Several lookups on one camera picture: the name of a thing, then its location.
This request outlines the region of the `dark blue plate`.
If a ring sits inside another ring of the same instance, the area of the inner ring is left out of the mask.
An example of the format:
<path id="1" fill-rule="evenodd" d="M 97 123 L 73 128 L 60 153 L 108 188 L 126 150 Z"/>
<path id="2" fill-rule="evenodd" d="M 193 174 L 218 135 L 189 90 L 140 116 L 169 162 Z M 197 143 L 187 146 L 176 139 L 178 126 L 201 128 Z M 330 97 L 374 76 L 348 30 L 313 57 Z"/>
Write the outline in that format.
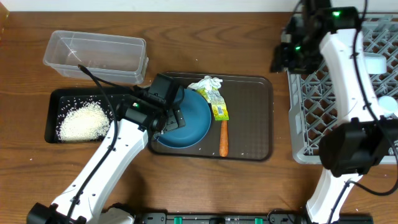
<path id="1" fill-rule="evenodd" d="M 167 147 L 176 149 L 190 147 L 200 142 L 211 126 L 212 113 L 208 102 L 201 94 L 193 90 L 184 89 L 180 111 L 185 126 L 155 137 L 158 142 Z"/>

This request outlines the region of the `orange carrot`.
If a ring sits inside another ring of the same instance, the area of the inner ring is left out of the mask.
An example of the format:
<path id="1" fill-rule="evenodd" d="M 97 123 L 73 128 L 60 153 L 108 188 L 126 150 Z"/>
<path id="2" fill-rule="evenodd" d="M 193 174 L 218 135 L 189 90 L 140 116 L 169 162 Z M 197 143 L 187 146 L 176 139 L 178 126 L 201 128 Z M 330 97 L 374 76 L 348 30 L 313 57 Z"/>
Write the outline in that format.
<path id="1" fill-rule="evenodd" d="M 224 120 L 221 122 L 219 153 L 221 157 L 226 157 L 228 155 L 228 152 L 229 152 L 228 122 L 227 120 Z"/>

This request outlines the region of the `pile of white rice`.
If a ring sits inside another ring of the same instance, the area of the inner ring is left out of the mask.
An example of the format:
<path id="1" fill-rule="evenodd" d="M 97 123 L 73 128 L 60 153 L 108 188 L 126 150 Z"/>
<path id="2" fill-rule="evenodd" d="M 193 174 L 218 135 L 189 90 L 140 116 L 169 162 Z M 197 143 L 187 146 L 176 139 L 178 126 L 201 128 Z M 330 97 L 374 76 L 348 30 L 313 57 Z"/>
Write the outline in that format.
<path id="1" fill-rule="evenodd" d="M 100 106 L 90 103 L 78 110 L 69 112 L 60 128 L 63 141 L 97 141 L 106 136 L 110 127 Z"/>

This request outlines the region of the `light blue bowl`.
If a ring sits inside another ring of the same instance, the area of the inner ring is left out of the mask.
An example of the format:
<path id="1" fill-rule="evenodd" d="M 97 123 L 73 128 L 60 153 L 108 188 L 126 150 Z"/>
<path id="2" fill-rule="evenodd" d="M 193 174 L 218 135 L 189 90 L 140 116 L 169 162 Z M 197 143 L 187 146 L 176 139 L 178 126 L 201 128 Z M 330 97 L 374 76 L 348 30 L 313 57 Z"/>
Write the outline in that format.
<path id="1" fill-rule="evenodd" d="M 364 60 L 369 74 L 380 75 L 387 72 L 387 59 L 383 55 L 365 52 Z"/>

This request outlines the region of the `white cup sideways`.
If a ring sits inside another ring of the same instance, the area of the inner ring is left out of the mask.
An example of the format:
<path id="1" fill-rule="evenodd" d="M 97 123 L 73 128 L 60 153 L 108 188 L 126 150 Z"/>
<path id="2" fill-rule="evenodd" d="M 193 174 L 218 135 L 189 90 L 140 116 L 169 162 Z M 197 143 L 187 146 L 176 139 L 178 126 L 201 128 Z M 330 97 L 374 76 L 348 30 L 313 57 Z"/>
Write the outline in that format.
<path id="1" fill-rule="evenodd" d="M 379 107 L 383 110 L 386 118 L 397 113 L 397 101 L 391 96 L 382 96 L 378 98 Z"/>

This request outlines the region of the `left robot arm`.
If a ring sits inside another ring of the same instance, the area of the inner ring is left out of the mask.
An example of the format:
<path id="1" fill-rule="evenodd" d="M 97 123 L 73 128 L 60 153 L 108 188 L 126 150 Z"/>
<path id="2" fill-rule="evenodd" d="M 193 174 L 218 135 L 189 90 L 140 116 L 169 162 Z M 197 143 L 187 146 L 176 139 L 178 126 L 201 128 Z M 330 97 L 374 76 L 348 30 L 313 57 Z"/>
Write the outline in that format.
<path id="1" fill-rule="evenodd" d="M 120 206 L 103 211 L 105 202 L 131 161 L 147 146 L 152 134 L 167 126 L 169 113 L 183 87 L 158 74 L 148 88 L 135 87 L 132 100 L 112 106 L 113 122 L 99 148 L 71 185 L 50 206 L 36 203 L 27 224 L 134 223 L 132 213 Z"/>

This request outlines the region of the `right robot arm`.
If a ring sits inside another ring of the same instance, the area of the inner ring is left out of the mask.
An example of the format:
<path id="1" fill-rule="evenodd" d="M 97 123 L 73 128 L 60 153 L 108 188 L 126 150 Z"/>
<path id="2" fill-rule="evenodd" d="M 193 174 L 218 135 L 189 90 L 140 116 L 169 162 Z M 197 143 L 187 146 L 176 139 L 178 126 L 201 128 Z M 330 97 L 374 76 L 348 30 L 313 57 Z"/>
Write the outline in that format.
<path id="1" fill-rule="evenodd" d="M 303 24 L 290 19 L 274 50 L 270 71 L 314 73 L 325 62 L 338 125 L 319 142 L 323 167 L 317 187 L 296 223 L 338 223 L 340 209 L 370 168 L 395 149 L 397 121 L 387 119 L 374 92 L 363 50 L 364 13 L 304 0 Z"/>

